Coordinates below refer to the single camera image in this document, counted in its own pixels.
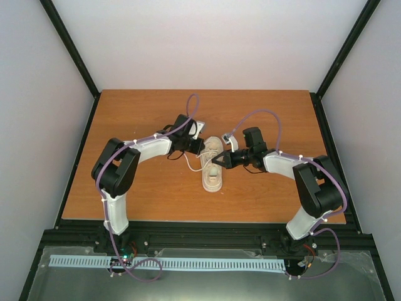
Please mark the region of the white shoelace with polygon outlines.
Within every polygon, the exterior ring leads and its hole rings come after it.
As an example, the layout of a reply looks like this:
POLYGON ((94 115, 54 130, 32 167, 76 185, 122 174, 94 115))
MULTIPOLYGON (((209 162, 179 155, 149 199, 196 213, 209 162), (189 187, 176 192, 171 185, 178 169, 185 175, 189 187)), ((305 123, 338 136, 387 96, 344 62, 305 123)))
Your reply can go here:
POLYGON ((212 159, 216 155, 216 150, 208 150, 196 156, 189 156, 187 154, 184 154, 184 159, 187 163, 188 168, 192 172, 203 172, 210 169, 214 165, 212 163, 212 159))

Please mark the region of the white canvas sneaker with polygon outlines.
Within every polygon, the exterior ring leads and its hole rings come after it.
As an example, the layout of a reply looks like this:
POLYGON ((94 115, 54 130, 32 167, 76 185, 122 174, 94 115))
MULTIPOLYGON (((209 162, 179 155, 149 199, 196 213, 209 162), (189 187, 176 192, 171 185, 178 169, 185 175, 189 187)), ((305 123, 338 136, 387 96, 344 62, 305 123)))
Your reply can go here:
POLYGON ((212 160, 223 151, 223 144, 220 138, 211 136, 204 141, 204 145, 199 155, 202 185, 207 192, 216 193, 222 187, 222 167, 212 160))

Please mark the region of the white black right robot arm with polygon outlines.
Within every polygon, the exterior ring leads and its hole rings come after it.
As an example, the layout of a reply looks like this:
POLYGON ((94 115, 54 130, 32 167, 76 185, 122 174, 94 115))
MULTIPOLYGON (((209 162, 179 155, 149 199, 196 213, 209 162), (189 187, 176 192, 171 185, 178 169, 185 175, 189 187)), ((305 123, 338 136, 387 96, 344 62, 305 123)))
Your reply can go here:
POLYGON ((295 181, 301 207, 279 239, 285 253, 295 253, 322 222, 347 209, 349 192, 329 157, 309 158, 270 149, 257 127, 242 133, 244 149, 238 147, 232 134, 224 134, 222 139, 231 149, 216 155, 212 162, 225 169, 252 165, 258 172, 279 174, 295 181))

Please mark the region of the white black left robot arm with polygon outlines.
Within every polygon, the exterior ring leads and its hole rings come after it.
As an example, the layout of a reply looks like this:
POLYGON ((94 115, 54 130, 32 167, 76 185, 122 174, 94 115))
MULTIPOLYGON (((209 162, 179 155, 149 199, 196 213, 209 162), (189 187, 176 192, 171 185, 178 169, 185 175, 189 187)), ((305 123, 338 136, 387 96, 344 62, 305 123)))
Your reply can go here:
POLYGON ((107 142, 91 177, 102 197, 104 227, 111 233, 108 244, 116 252, 124 252, 130 245, 130 236, 124 233, 128 228, 126 197, 138 165, 175 151, 199 154, 204 149, 199 135, 205 126, 204 122, 180 114, 174 124, 149 137, 128 141, 112 138, 107 142))

